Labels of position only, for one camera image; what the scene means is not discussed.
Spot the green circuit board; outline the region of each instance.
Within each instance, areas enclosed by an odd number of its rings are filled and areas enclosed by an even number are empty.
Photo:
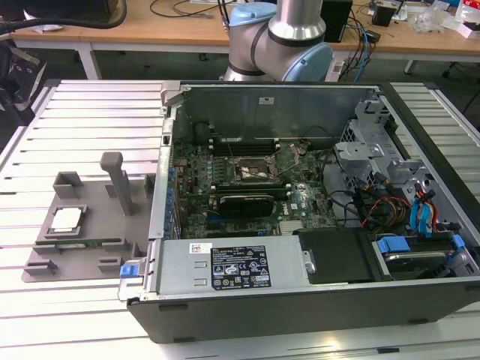
[[[279,151],[274,158],[218,157],[206,147],[176,144],[173,163],[178,175],[181,237],[206,239],[289,235],[285,233],[285,229],[295,226],[306,228],[336,226],[333,211],[321,190],[320,156],[325,152],[303,151],[295,164],[290,149],[296,151],[299,149],[298,144],[286,142],[281,144],[281,149],[286,150]],[[255,171],[245,174],[246,171],[242,172],[244,171],[242,169],[247,167],[248,171],[252,169]],[[276,172],[276,176],[267,175],[266,167]],[[212,184],[237,185],[241,180],[288,184],[288,196],[275,200],[271,214],[266,217],[225,218],[218,211],[212,210]]]

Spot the motherboard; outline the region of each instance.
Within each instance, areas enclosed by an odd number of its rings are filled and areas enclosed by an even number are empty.
[[[176,143],[181,238],[291,235],[336,226],[320,176],[327,152],[300,142]]]

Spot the table leg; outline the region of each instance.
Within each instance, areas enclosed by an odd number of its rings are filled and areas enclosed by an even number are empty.
[[[348,52],[334,52],[333,60],[331,60],[331,64],[328,68],[325,81],[329,81],[331,83],[336,83],[338,81],[342,69],[344,68],[345,61],[348,59],[348,56]]]
[[[83,69],[89,80],[101,80],[102,75],[98,68],[97,59],[95,53],[92,50],[90,43],[80,43],[77,49],[80,60],[82,61]]]
[[[411,75],[416,65],[417,65],[416,60],[408,61],[408,64],[406,64],[405,70],[403,70],[403,72],[407,75]]]

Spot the warning label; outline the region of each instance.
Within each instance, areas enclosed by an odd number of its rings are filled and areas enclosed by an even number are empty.
[[[211,286],[215,290],[271,287],[265,246],[211,249]]]

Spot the floor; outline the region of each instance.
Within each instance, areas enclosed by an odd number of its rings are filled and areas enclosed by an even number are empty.
[[[32,55],[47,60],[43,79],[85,79],[82,65],[69,50],[32,50]],[[227,55],[208,54],[200,60],[199,54],[153,53],[153,52],[99,52],[98,64],[104,79],[122,80],[217,80],[227,69]],[[404,73],[405,61],[380,61],[373,59],[361,77],[362,82],[378,83],[414,82],[436,83],[451,102],[460,110],[480,89],[480,66],[461,64],[451,70],[448,78],[442,72],[448,67],[445,62],[419,62],[412,75]],[[346,81],[353,81],[356,73],[349,74]],[[465,116],[480,126],[480,97],[469,107]],[[0,112],[0,149],[3,149],[15,124],[9,123]]]

